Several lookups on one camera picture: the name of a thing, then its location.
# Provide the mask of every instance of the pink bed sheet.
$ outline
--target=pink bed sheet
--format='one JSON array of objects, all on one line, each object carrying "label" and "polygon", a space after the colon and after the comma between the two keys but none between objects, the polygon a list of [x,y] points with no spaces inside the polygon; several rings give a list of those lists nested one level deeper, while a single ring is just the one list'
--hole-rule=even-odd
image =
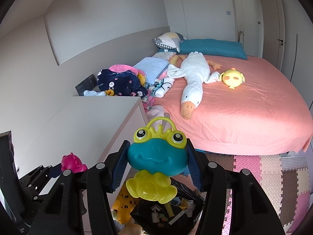
[{"label": "pink bed sheet", "polygon": [[311,113],[297,89],[278,69],[255,57],[205,57],[223,65],[220,73],[235,67],[246,82],[235,89],[223,82],[203,84],[202,101],[190,120],[183,119],[180,112],[187,84],[184,78],[176,79],[165,96],[155,100],[155,105],[165,108],[195,148],[229,155],[306,151],[313,133]]}]

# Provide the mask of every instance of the white cabinet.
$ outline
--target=white cabinet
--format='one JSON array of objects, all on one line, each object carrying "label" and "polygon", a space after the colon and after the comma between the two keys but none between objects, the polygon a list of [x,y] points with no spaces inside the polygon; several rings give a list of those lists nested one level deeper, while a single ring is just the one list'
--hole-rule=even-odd
[{"label": "white cabinet", "polygon": [[[132,143],[135,131],[147,122],[140,97],[71,97],[41,130],[28,149],[29,158],[19,166],[28,172],[40,165],[55,166],[73,152],[90,168],[117,152],[124,140]],[[50,180],[41,194],[54,182]],[[114,197],[109,197],[111,205]]]}]

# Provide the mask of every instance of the white door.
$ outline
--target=white door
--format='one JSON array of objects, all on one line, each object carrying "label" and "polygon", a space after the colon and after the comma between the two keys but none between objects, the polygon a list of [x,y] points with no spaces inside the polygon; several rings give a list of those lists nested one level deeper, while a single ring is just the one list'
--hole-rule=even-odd
[{"label": "white door", "polygon": [[261,0],[234,0],[238,41],[248,56],[263,54],[263,12]]},{"label": "white door", "polygon": [[281,70],[285,49],[285,17],[281,0],[261,0],[264,17],[263,58]]}]

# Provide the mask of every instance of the yellow frog base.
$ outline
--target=yellow frog base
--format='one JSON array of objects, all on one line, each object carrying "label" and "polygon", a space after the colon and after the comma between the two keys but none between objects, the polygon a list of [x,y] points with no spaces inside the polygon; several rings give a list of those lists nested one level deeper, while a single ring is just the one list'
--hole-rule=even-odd
[{"label": "yellow frog base", "polygon": [[134,198],[165,204],[175,198],[177,188],[171,185],[171,179],[161,172],[151,175],[143,169],[136,173],[133,179],[126,181],[128,192]]}]

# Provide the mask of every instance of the pink plush toy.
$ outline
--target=pink plush toy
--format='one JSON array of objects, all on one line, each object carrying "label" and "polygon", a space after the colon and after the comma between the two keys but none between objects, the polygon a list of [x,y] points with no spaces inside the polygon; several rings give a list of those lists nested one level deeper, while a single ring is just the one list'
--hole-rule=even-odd
[{"label": "pink plush toy", "polygon": [[66,169],[71,170],[73,173],[82,172],[88,170],[86,164],[83,164],[78,156],[73,153],[62,157],[61,171]]}]

